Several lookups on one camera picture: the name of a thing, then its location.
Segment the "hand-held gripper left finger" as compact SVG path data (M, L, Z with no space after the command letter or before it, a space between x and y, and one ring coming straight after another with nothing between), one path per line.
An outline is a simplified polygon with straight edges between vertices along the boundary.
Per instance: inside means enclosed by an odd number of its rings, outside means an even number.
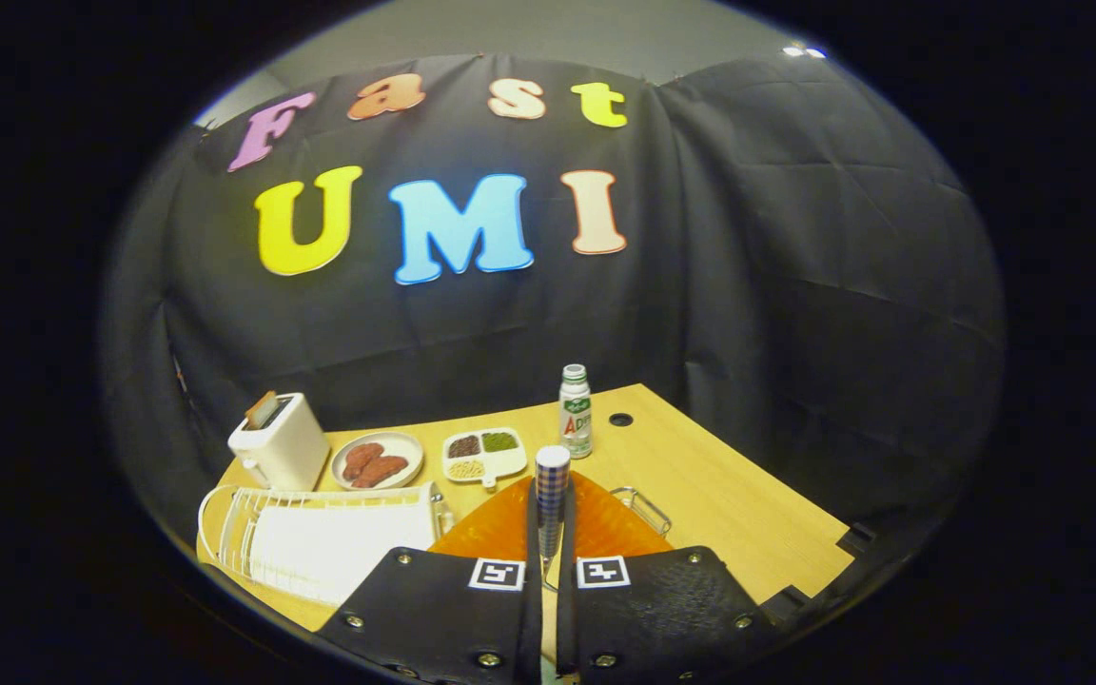
M374 676L421 684L539 684L543 568L535 541L534 479L483 504L483 543L510 553L478 557L393 547L332 613L318 638Z

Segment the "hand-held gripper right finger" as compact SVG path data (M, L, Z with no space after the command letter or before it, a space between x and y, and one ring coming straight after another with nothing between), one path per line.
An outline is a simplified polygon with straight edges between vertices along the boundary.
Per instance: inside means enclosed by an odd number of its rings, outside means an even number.
M780 624L712 549L675 549L592 479L571 480L558 584L561 672L583 684L721 684L780 646Z

